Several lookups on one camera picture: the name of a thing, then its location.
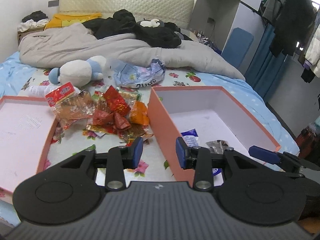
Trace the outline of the pink box lid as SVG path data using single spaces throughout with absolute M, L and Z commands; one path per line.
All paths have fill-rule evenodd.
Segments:
M 12 194 L 26 179 L 44 170 L 55 115 L 42 98 L 1 98 L 1 189 Z

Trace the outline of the folded clothes stack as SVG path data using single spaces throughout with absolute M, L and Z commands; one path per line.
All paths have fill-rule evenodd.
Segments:
M 17 31 L 20 33 L 26 32 L 29 29 L 38 27 L 45 27 L 49 23 L 49 17 L 42 11 L 34 11 L 31 14 L 22 18 L 17 27 Z

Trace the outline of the cream quilted headboard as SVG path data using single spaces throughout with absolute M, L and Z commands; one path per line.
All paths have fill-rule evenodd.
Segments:
M 157 18 L 186 29 L 193 12 L 194 0 L 59 0 L 59 13 L 84 15 L 101 13 L 112 17 L 121 9 L 131 12 L 137 21 Z

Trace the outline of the pink cardboard box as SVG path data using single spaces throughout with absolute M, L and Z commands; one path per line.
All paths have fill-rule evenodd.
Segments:
M 234 96 L 221 86 L 153 87 L 148 103 L 150 126 L 177 181 L 193 182 L 194 171 L 180 168 L 176 139 L 196 129 L 198 143 L 225 140 L 248 155 L 255 145 L 277 152 L 280 144 Z

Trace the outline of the black clothes pile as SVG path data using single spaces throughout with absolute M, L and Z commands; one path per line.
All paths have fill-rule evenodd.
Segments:
M 151 47 L 177 48 L 181 38 L 168 27 L 143 27 L 138 24 L 133 14 L 121 9 L 109 18 L 96 18 L 83 23 L 97 39 L 120 35 L 135 34 L 136 39 L 146 42 Z

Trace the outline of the red yellow snack packet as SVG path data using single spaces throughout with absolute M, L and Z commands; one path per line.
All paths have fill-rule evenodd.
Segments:
M 97 126 L 97 125 L 87 125 L 85 129 L 82 130 L 82 135 L 87 139 L 95 140 L 96 138 L 103 137 L 106 134 L 117 134 L 117 131 L 113 126 Z

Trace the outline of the red foil snack packet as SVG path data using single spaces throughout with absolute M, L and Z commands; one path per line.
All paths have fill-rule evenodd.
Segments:
M 110 86 L 103 94 L 104 99 L 107 102 L 108 108 L 111 112 L 117 112 L 121 116 L 127 116 L 131 111 L 131 108 L 126 103 L 125 99 L 119 94 L 119 92 Z

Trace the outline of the blue noodle snack packet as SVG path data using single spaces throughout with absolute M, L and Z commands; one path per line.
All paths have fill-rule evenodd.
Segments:
M 196 129 L 193 128 L 188 131 L 182 132 L 181 136 L 188 147 L 199 146 L 199 143 L 198 143 L 199 136 L 197 134 Z

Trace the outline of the orange snack packet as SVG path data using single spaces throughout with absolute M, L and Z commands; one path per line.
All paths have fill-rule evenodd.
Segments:
M 135 101 L 131 107 L 129 119 L 132 124 L 138 124 L 142 126 L 149 125 L 148 109 L 143 102 Z

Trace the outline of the white blue plush toy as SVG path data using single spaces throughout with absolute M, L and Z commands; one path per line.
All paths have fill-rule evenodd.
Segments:
M 86 61 L 73 60 L 63 64 L 60 68 L 53 68 L 48 79 L 54 85 L 64 85 L 70 82 L 73 86 L 81 88 L 91 81 L 102 80 L 105 66 L 106 58 L 103 56 L 90 57 Z

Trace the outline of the silver foil snack packet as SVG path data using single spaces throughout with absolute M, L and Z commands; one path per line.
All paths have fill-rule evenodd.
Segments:
M 214 140 L 206 142 L 209 150 L 213 154 L 223 154 L 224 150 L 229 146 L 227 141 L 224 140 Z

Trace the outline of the crumpled blue plastic bag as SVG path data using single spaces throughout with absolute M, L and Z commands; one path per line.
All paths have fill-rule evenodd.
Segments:
M 165 64 L 152 59 L 147 67 L 137 66 L 118 59 L 107 58 L 106 68 L 113 73 L 117 87 L 140 89 L 161 82 L 165 77 Z

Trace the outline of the red-label dried tofu snack packet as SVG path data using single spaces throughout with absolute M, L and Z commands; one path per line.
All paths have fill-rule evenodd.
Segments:
M 91 118 L 95 111 L 90 92 L 77 93 L 70 82 L 46 94 L 45 98 L 63 130 L 77 121 Z

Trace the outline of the hanging white jacket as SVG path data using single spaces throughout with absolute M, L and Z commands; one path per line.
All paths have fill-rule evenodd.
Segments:
M 318 26 L 315 34 L 310 42 L 310 45 L 307 49 L 305 59 L 310 66 L 312 72 L 320 78 L 320 26 Z

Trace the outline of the dark red snack packet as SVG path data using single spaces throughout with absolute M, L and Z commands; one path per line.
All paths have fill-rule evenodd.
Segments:
M 131 127 L 129 121 L 118 112 L 107 113 L 99 109 L 95 110 L 92 122 L 95 126 L 112 126 L 119 131 L 124 131 Z

